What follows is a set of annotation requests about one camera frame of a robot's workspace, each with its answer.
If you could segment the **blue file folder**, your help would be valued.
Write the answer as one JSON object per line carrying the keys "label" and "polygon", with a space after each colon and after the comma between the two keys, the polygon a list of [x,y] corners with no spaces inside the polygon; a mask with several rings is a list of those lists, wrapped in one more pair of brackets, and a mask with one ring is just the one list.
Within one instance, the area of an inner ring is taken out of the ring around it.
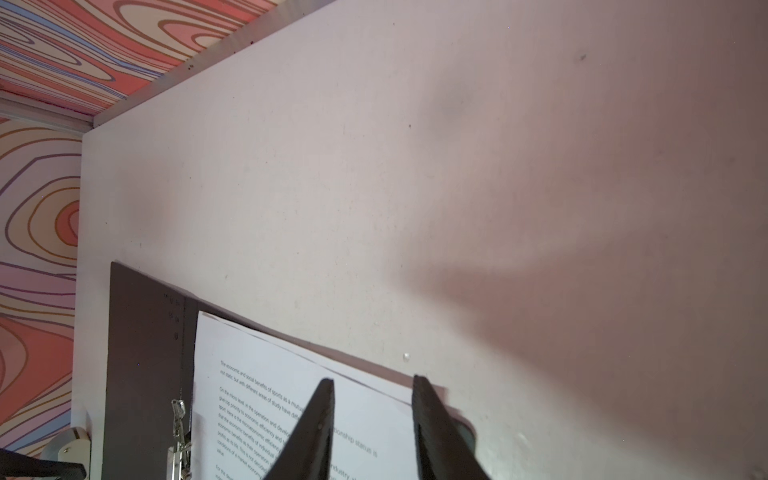
{"label": "blue file folder", "polygon": [[[374,374],[335,352],[249,325],[167,284],[113,263],[103,478],[195,479],[191,470],[191,427],[194,349],[197,317],[201,313],[233,321]],[[445,408],[474,452],[472,429]]]}

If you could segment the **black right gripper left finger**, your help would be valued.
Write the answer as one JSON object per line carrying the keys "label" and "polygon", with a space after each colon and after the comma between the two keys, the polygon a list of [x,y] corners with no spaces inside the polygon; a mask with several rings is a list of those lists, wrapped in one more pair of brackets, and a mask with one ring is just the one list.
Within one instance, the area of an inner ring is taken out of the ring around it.
{"label": "black right gripper left finger", "polygon": [[334,435],[334,381],[322,379],[265,480],[327,480]]}

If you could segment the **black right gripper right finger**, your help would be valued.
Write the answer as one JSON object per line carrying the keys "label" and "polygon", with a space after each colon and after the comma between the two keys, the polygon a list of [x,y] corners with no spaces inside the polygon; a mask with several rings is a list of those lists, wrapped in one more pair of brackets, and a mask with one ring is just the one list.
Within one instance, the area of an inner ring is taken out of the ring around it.
{"label": "black right gripper right finger", "polygon": [[489,479],[424,376],[413,377],[411,406],[420,479]]}

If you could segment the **printed paper files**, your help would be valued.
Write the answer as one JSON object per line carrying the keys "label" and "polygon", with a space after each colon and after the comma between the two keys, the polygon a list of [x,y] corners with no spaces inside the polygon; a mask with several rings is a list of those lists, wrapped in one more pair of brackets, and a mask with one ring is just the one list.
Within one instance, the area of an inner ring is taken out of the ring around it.
{"label": "printed paper files", "polygon": [[265,478],[324,379],[330,478],[418,478],[411,388],[210,313],[197,317],[193,478]]}

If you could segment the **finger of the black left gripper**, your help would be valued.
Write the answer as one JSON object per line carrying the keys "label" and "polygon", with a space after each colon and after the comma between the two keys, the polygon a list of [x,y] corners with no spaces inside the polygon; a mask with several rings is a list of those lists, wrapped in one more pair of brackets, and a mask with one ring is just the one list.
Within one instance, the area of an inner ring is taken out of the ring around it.
{"label": "finger of the black left gripper", "polygon": [[1,478],[40,477],[85,480],[85,467],[80,463],[41,460],[9,450],[1,450]]}

